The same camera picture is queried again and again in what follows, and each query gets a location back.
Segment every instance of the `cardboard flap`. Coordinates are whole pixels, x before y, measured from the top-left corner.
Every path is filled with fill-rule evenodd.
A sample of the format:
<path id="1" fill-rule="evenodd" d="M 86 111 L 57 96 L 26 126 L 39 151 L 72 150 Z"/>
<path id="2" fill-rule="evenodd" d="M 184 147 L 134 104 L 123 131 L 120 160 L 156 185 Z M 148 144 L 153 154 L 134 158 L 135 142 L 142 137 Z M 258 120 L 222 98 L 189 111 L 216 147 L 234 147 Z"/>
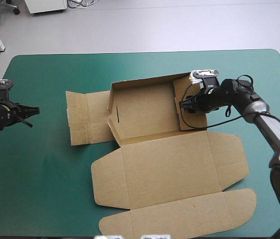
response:
<path id="1" fill-rule="evenodd" d="M 121 148 L 93 162 L 91 173 L 94 200 L 97 204 L 117 208 L 130 207 Z"/>
<path id="2" fill-rule="evenodd" d="M 103 235 L 123 235 L 125 239 L 147 234 L 194 238 L 245 224 L 256 203 L 256 194 L 251 189 L 220 192 L 105 217 L 100 220 L 99 229 Z"/>
<path id="3" fill-rule="evenodd" d="M 249 167 L 240 137 L 207 132 L 221 191 L 249 174 Z"/>
<path id="4" fill-rule="evenodd" d="M 96 203 L 118 207 L 123 198 L 126 209 L 221 192 L 249 173 L 238 137 L 206 131 L 124 145 L 93 165 L 102 165 L 91 168 Z M 96 187 L 106 180 L 118 187 Z"/>
<path id="5" fill-rule="evenodd" d="M 107 119 L 109 91 L 80 94 L 66 92 L 71 145 L 113 140 Z"/>

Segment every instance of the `cardboard panel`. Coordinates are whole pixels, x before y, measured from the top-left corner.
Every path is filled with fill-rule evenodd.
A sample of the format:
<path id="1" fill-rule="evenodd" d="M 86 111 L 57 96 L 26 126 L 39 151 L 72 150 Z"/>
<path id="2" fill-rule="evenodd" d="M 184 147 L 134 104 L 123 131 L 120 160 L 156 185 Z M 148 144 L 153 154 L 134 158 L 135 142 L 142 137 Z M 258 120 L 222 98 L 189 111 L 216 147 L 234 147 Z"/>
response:
<path id="1" fill-rule="evenodd" d="M 121 148 L 94 162 L 91 172 L 94 200 L 97 204 L 130 207 Z"/>
<path id="2" fill-rule="evenodd" d="M 249 174 L 241 140 L 234 135 L 200 131 L 128 144 L 118 150 L 121 160 L 112 170 L 121 170 L 126 184 L 114 193 L 128 192 L 126 209 L 220 192 Z M 101 158 L 93 165 L 106 169 L 107 160 Z M 122 185 L 114 174 L 104 174 L 103 168 L 92 166 L 93 180 L 109 177 L 110 182 Z M 98 188 L 97 203 L 102 200 L 99 191 L 106 195 L 106 190 Z M 106 206 L 115 207 L 114 198 L 108 198 Z"/>
<path id="3" fill-rule="evenodd" d="M 66 92 L 71 145 L 112 141 L 107 124 L 109 91 L 80 94 Z"/>
<path id="4" fill-rule="evenodd" d="M 221 190 L 249 174 L 245 151 L 239 137 L 231 134 L 207 132 Z"/>
<path id="5" fill-rule="evenodd" d="M 188 86 L 191 85 L 191 81 L 189 80 L 189 76 L 185 76 L 180 79 L 173 80 L 174 85 L 174 92 L 175 92 L 175 102 L 176 102 L 176 108 L 177 113 L 180 121 L 180 128 L 181 130 L 188 130 L 192 129 L 191 127 L 187 126 L 182 117 L 181 117 L 181 107 L 180 107 L 180 101 L 182 100 L 183 94 L 185 93 L 185 90 Z M 186 99 L 186 96 L 194 96 L 200 91 L 199 84 L 193 85 L 189 88 L 187 91 L 187 94 L 185 95 L 184 99 Z M 197 111 L 194 114 L 190 114 L 186 110 L 182 110 L 182 115 L 184 120 L 189 124 L 196 127 L 205 127 L 207 126 L 207 119 L 206 114 L 201 111 Z"/>
<path id="6" fill-rule="evenodd" d="M 115 91 L 121 139 L 180 130 L 171 82 Z"/>
<path id="7" fill-rule="evenodd" d="M 195 238 L 243 225 L 253 215 L 256 201 L 251 189 L 213 193 L 105 217 L 99 229 L 103 235 L 119 234 L 125 239 L 144 234 Z"/>
<path id="8" fill-rule="evenodd" d="M 189 74 L 190 74 L 190 72 L 186 72 L 186 73 L 180 73 L 180 74 L 168 75 L 168 76 L 159 76 L 159 77 L 152 77 L 152 78 L 146 78 L 146 79 L 114 82 L 114 83 L 112 83 L 111 88 L 113 88 L 116 91 L 134 89 L 137 87 L 172 82 L 175 79 L 182 78 L 184 76 L 189 76 Z"/>

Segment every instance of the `green tabletop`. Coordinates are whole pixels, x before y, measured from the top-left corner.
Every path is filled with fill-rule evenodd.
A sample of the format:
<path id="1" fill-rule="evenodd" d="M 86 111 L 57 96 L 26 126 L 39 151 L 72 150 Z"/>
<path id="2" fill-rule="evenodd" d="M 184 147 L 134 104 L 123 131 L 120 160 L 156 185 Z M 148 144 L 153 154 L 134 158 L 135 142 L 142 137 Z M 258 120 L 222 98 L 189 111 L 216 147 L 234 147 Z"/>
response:
<path id="1" fill-rule="evenodd" d="M 14 80 L 10 99 L 39 106 L 28 128 L 18 123 L 0 132 L 0 236 L 93 236 L 99 220 L 122 209 L 93 200 L 90 166 L 118 148 L 115 142 L 70 146 L 65 91 L 110 89 L 114 81 L 217 69 L 219 81 L 254 77 L 256 92 L 280 117 L 280 56 L 274 50 L 123 54 L 24 55 L 11 61 L 4 79 Z M 208 123 L 226 120 L 224 111 Z M 232 116 L 238 113 L 233 110 Z M 228 190 L 252 188 L 258 196 L 253 217 L 216 236 L 270 236 L 280 226 L 280 207 L 270 186 L 272 150 L 254 125 L 243 119 L 212 131 L 241 137 L 250 175 Z"/>

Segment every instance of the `chair wheel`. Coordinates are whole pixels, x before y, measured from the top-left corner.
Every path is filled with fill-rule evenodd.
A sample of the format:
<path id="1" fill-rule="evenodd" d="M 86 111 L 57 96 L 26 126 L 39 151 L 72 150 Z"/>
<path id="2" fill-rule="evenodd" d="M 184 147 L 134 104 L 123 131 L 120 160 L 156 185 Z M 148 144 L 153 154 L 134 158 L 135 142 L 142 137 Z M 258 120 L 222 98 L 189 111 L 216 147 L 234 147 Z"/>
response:
<path id="1" fill-rule="evenodd" d="M 20 11 L 19 11 L 18 8 L 15 8 L 15 9 L 13 10 L 13 12 L 14 12 L 15 15 L 18 15 L 18 14 L 20 13 Z"/>

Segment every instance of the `cardboard box lid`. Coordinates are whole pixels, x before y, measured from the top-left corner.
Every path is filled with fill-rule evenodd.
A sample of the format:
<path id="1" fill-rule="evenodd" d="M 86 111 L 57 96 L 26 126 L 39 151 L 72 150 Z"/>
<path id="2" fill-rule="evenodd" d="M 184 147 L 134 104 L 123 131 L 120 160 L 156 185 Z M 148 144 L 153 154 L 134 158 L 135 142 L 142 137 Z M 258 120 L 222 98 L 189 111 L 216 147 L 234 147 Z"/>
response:
<path id="1" fill-rule="evenodd" d="M 81 94 L 66 91 L 71 145 L 114 140 L 107 124 L 109 91 Z"/>
<path id="2" fill-rule="evenodd" d="M 221 192 L 249 174 L 241 139 L 206 131 L 124 145 L 91 171 L 95 202 L 125 209 Z"/>
<path id="3" fill-rule="evenodd" d="M 118 144 L 182 134 L 182 128 L 191 129 L 179 121 L 177 106 L 189 84 L 189 73 L 112 83 L 108 124 Z M 189 93 L 199 89 L 199 85 L 193 86 Z M 202 112 L 190 114 L 187 120 L 198 127 L 207 125 Z"/>
<path id="4" fill-rule="evenodd" d="M 219 192 L 154 205 L 102 218 L 103 235 L 137 239 L 145 234 L 194 238 L 235 229 L 246 223 L 256 208 L 251 189 Z"/>

